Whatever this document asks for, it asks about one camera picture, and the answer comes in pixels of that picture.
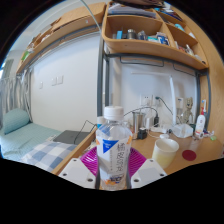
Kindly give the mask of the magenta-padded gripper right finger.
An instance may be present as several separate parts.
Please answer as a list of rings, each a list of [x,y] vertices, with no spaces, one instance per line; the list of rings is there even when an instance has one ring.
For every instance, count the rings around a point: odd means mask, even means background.
[[[166,176],[166,172],[154,159],[146,159],[132,148],[128,160],[127,188],[135,189],[148,185]]]

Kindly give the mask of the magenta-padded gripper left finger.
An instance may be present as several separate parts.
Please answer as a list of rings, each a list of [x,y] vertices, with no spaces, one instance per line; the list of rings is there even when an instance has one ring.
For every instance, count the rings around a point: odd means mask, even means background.
[[[95,189],[97,186],[98,159],[94,147],[80,158],[72,158],[59,176],[84,188]]]

